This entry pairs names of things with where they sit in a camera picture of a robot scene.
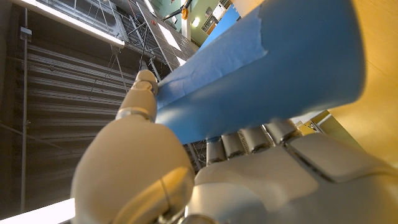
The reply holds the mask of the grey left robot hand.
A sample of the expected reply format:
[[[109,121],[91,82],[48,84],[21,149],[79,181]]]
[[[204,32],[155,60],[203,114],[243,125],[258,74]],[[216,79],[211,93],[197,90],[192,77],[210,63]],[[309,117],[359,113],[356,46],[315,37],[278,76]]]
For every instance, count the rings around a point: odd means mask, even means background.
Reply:
[[[325,134],[286,134],[257,154],[195,172],[157,124],[142,70],[72,180],[73,223],[396,223],[397,171]]]

